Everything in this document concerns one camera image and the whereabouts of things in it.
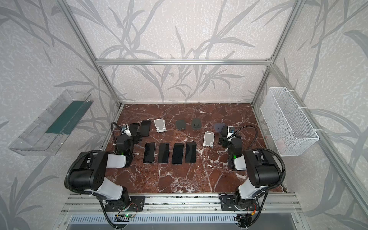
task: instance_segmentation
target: black smartphone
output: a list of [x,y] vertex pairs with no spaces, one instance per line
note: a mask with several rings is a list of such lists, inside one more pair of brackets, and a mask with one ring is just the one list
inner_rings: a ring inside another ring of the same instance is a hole
[[155,160],[155,148],[156,148],[156,143],[154,143],[154,142],[146,143],[146,146],[144,148],[144,156],[143,156],[143,163],[144,164],[149,164],[149,163],[154,162],[154,160]]
[[159,164],[167,164],[169,162],[170,143],[161,143],[159,147]]
[[129,131],[132,136],[137,136],[138,127],[139,123],[132,123],[129,125]]
[[142,121],[141,128],[139,129],[142,137],[148,137],[150,129],[151,129],[151,120]]
[[171,159],[171,164],[182,164],[183,163],[183,152],[184,144],[175,143],[173,149],[173,158]]
[[195,163],[197,158],[197,143],[187,142],[185,147],[185,163]]

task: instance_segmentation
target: metal vent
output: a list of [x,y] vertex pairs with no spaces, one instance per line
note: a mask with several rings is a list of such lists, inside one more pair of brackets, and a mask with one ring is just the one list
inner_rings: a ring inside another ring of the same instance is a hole
[[[115,215],[108,215],[113,221]],[[127,219],[129,224],[168,224],[168,223],[234,223],[234,214],[137,214]],[[73,215],[70,224],[106,224],[104,215]]]

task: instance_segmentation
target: green mat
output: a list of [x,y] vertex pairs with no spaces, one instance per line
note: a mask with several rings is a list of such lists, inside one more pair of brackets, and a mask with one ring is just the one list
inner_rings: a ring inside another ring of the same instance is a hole
[[71,134],[92,103],[93,101],[73,101],[46,130],[46,133]]

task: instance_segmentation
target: white wire basket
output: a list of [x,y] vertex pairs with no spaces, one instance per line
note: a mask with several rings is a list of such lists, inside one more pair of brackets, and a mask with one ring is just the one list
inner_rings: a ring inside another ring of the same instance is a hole
[[319,140],[302,108],[285,87],[271,87],[261,112],[281,156],[298,156]]

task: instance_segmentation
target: wallpaper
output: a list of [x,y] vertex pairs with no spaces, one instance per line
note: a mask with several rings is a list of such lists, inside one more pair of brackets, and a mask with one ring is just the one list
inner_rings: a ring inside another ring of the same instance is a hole
[[367,21],[367,0],[305,5],[276,64],[368,189]]
[[[277,151],[260,107],[269,87],[280,87],[271,73],[254,104],[259,126],[267,146]],[[296,193],[312,230],[368,229],[368,220],[318,142],[299,156],[283,157],[286,165],[284,186]]]
[[294,0],[68,3],[100,59],[267,59]]
[[[307,2],[276,60],[366,187],[367,6],[366,0]],[[280,85],[271,75],[255,104],[265,139],[273,147],[259,108],[268,88],[275,86]],[[311,229],[368,229],[368,220],[318,143],[283,160],[286,187],[297,194]]]
[[250,103],[265,66],[104,66],[123,102]]
[[[98,148],[116,111],[54,1],[0,2],[0,229],[51,229],[68,197],[63,180],[81,151]],[[65,89],[94,102],[55,156],[8,149]]]

